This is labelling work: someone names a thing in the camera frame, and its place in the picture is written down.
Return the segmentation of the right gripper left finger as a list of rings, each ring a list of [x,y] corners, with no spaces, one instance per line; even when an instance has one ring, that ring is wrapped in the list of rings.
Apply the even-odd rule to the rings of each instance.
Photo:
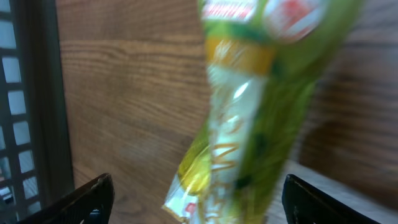
[[[104,173],[19,224],[108,224],[115,198],[111,174]]]

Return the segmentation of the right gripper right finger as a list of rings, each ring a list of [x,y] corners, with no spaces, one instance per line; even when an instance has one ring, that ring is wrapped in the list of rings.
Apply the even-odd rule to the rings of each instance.
[[[293,174],[286,175],[282,204],[288,224],[379,224]]]

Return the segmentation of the green snack packet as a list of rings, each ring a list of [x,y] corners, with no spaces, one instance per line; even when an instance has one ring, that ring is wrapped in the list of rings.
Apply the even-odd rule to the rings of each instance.
[[[170,185],[180,223],[261,223],[360,0],[204,0],[209,113]]]

